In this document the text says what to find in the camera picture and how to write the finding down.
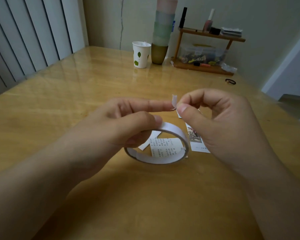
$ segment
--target wooden table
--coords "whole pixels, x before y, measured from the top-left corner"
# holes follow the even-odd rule
[[[234,75],[133,66],[132,52],[88,47],[0,95],[0,171],[114,96],[180,98],[203,87],[246,96],[274,150],[300,178],[300,122]],[[208,109],[201,111],[210,116]],[[160,113],[186,132],[176,112]],[[151,165],[117,153],[79,184],[34,239],[262,239],[237,176],[213,155]]]

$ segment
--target tape backing strip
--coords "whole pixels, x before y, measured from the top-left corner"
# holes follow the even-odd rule
[[[170,124],[168,122],[163,122],[159,129],[156,131],[166,132],[178,137],[185,147],[175,155],[168,156],[168,157],[152,157],[148,156],[147,154],[139,153],[133,148],[124,148],[125,152],[132,158],[139,160],[144,163],[150,164],[169,164],[176,161],[181,160],[182,158],[186,157],[189,152],[189,144],[186,135],[183,131],[174,124]]]

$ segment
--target wooden shelf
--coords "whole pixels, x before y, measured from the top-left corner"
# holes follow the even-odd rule
[[[193,29],[193,28],[179,28],[179,31],[181,33],[188,33],[188,34],[192,34],[192,35],[206,36],[206,37],[222,39],[222,40],[231,40],[231,41],[238,41],[238,42],[245,42],[246,41],[244,38],[241,38],[241,37],[233,37],[233,36],[228,36],[228,35],[214,35],[214,34],[210,34],[208,32],[203,32],[202,30]]]
[[[224,71],[221,66],[218,65],[212,65],[211,67],[195,66],[193,64],[182,63],[180,59],[175,59],[174,57],[171,58],[171,61],[175,68],[233,76],[233,73]]]

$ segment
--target forearm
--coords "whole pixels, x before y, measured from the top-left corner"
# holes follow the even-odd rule
[[[300,181],[280,162],[261,173],[243,184],[264,238],[300,239]]]
[[[77,184],[50,145],[0,174],[0,239],[31,239]]]

